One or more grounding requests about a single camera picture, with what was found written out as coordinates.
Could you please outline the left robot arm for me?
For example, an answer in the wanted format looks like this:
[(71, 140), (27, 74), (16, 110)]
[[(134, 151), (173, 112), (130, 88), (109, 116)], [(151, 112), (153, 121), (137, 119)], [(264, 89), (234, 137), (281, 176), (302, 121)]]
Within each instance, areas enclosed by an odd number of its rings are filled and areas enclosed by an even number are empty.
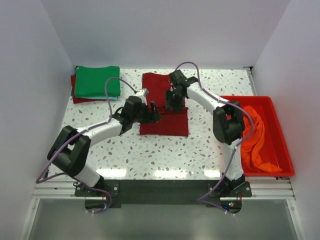
[(104, 178), (86, 164), (90, 148), (123, 135), (135, 123), (153, 124), (161, 118), (154, 101), (148, 103), (145, 97), (129, 96), (124, 105), (105, 121), (84, 128), (63, 127), (47, 154), (48, 162), (89, 191), (106, 193)]

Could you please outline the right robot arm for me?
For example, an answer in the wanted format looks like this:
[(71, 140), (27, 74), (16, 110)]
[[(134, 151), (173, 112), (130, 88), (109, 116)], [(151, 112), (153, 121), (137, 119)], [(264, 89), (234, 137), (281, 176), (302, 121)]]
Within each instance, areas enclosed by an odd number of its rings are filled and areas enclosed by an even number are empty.
[(245, 130), (242, 108), (238, 101), (227, 101), (203, 88), (199, 80), (187, 78), (181, 70), (169, 74), (171, 89), (165, 92), (165, 111), (181, 112), (185, 99), (191, 99), (212, 114), (213, 135), (223, 146), (226, 164), (213, 192), (229, 194), (245, 183), (240, 144)]

